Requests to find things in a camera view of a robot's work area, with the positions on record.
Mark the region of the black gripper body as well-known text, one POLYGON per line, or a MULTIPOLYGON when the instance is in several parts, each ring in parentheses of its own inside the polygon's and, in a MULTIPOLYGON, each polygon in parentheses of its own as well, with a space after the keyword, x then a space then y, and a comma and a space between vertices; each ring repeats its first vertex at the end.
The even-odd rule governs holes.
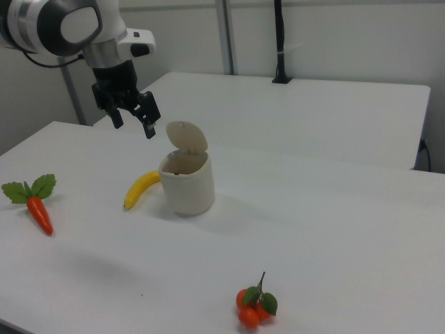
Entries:
POLYGON ((138 77, 133 61, 108 68, 93 68, 92 71, 96 79, 92 91, 99 109, 143 110, 140 106, 143 95, 137 89, 138 77))

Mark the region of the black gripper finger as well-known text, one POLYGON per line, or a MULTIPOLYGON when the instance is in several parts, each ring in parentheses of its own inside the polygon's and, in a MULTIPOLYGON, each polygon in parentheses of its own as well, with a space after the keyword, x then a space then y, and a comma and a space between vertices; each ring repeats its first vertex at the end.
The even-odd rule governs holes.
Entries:
POLYGON ((153 138, 156 135, 155 125, 161 114, 151 92, 141 93, 138 96, 133 115, 141 122, 146 138, 153 138))
POLYGON ((123 126, 124 122, 119 109, 108 108, 108 116, 112 120, 114 128, 119 129, 121 126, 123 126))

